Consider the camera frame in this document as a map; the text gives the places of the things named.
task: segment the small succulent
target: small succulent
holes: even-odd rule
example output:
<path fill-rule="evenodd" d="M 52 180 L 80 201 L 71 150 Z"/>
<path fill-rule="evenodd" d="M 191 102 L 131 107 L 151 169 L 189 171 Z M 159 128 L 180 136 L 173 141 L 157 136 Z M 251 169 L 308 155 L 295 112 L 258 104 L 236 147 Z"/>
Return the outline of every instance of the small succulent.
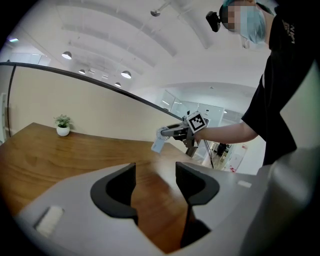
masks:
<path fill-rule="evenodd" d="M 70 117 L 61 114 L 58 117 L 55 117 L 55 124 L 58 125 L 58 127 L 61 128 L 67 128 L 69 127 L 69 124 L 71 123 Z"/>

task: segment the white ceiling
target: white ceiling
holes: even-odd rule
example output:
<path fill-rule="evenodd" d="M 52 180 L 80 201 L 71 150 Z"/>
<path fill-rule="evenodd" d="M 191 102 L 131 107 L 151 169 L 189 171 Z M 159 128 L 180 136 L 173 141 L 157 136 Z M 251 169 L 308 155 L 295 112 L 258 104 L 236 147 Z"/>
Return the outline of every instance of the white ceiling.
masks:
<path fill-rule="evenodd" d="M 266 45 L 244 49 L 241 37 L 223 26 L 214 33 L 206 14 L 218 12 L 222 2 L 172 0 L 153 17 L 150 11 L 165 0 L 43 0 L 17 31 L 65 69 L 95 69 L 99 76 L 107 74 L 110 84 L 124 83 L 125 90 L 187 82 L 256 88 L 269 49 Z M 61 57 L 64 51 L 72 53 L 72 63 Z M 197 62 L 184 68 L 194 56 Z M 175 72 L 177 67 L 192 74 L 193 80 Z M 207 75 L 210 67 L 215 75 Z M 132 73 L 131 80 L 120 76 L 123 70 Z"/>

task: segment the white label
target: white label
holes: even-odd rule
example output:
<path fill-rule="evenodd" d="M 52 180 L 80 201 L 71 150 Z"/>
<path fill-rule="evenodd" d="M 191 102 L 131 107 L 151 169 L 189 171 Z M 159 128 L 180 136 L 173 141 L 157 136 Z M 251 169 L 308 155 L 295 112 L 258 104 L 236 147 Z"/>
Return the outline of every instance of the white label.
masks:
<path fill-rule="evenodd" d="M 244 180 L 239 180 L 239 181 L 238 181 L 238 185 L 243 186 L 243 187 L 246 187 L 246 188 L 249 189 L 252 184 L 249 183 L 249 182 L 246 182 L 246 181 L 244 181 Z"/>

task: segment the black t-shirt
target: black t-shirt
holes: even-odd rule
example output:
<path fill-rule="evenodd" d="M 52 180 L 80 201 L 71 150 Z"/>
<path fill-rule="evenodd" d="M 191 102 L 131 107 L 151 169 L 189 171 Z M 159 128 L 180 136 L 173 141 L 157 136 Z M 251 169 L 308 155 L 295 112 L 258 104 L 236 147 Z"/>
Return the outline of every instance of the black t-shirt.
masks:
<path fill-rule="evenodd" d="M 266 141 L 263 165 L 272 164 L 297 148 L 280 110 L 298 89 L 315 56 L 310 31 L 298 21 L 277 10 L 269 40 L 271 54 L 242 117 Z"/>

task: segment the wooden countertop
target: wooden countertop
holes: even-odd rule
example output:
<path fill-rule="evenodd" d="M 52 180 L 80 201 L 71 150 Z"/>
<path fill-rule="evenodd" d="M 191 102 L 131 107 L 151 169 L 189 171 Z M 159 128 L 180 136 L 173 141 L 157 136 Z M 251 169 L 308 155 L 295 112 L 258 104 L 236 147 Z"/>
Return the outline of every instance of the wooden countertop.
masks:
<path fill-rule="evenodd" d="M 192 159 L 166 143 L 161 154 L 152 142 L 113 139 L 32 123 L 0 146 L 0 191 L 10 212 L 24 206 L 55 183 L 106 167 L 136 163 L 131 206 L 138 227 L 163 252 L 180 248 L 187 203 L 176 184 L 175 163 Z"/>

